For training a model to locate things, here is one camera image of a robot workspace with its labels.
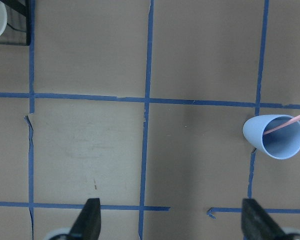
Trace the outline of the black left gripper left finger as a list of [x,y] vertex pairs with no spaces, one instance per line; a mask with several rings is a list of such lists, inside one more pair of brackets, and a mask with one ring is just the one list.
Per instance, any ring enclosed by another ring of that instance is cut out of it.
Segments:
[[98,240],[101,232],[101,203],[89,198],[68,233],[68,240]]

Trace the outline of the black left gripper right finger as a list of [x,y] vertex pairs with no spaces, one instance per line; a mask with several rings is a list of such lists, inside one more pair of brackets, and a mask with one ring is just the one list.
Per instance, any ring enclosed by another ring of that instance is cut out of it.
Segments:
[[287,238],[287,234],[252,198],[242,200],[241,230],[246,240],[285,240]]

